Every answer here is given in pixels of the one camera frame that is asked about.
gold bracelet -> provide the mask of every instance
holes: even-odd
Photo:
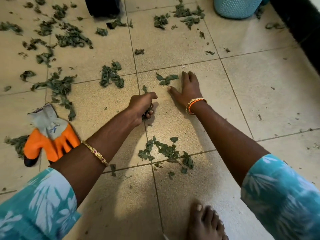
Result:
[[[96,156],[96,157],[98,157],[99,159],[100,159],[100,161],[107,167],[108,166],[108,163],[106,162],[106,159],[104,159],[104,157],[100,154],[100,153],[98,153],[98,151],[95,149],[95,148],[93,148],[92,146],[90,146],[86,141],[81,141],[81,143],[83,144],[83,145],[85,145],[87,148],[89,148],[89,150]]]
[[[196,103],[196,102],[198,102],[198,101],[205,101],[206,103],[208,103],[204,98],[202,98],[202,97],[196,97],[196,98],[194,98],[194,99],[191,99],[191,101],[188,103],[188,105],[186,106],[186,113],[188,114],[188,115],[194,115],[194,113],[192,113],[191,112],[191,110],[190,110],[190,108],[191,108],[191,106],[194,104],[194,103]]]

foot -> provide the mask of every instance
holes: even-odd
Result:
[[[211,207],[200,204],[191,206],[187,233],[188,240],[229,240],[218,213]]]

plastic basket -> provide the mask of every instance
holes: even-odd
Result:
[[[262,0],[213,0],[216,12],[229,19],[245,19],[254,14]]]

blue patterned sleeve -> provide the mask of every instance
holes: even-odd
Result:
[[[320,237],[319,190],[272,154],[251,167],[241,199],[276,240]]]
[[[0,239],[62,239],[80,218],[66,178],[48,168],[0,205]]]

work glove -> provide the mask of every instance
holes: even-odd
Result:
[[[24,164],[27,167],[37,163],[42,148],[52,164],[80,145],[80,140],[71,125],[58,118],[50,103],[28,115],[36,128],[24,147]]]

